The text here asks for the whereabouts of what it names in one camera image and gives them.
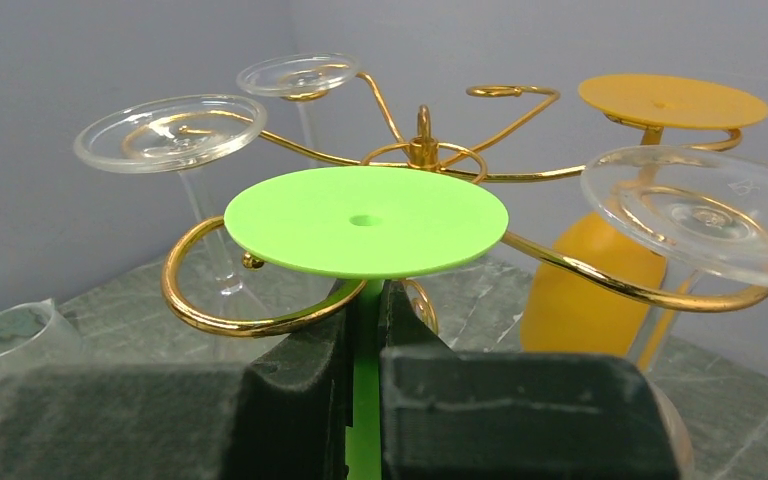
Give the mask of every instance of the marble table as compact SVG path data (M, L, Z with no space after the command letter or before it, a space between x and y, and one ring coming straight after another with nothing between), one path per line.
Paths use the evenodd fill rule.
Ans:
M160 269L160 260L152 262L59 305L84 335L91 361L187 363L215 358L216 337L184 325L164 305ZM332 283L269 265L245 275L276 313L277 305L288 311L311 304L311 293L322 298ZM209 277L205 253L194 249L181 271L188 297L204 302L205 282L200 279ZM434 301L440 336L452 348L519 350L518 324L530 273L485 257L419 280ZM278 340L222 340L221 347L226 357L246 360ZM768 479L768 378L675 338L667 343L654 378L687 423L696 453L695 478Z

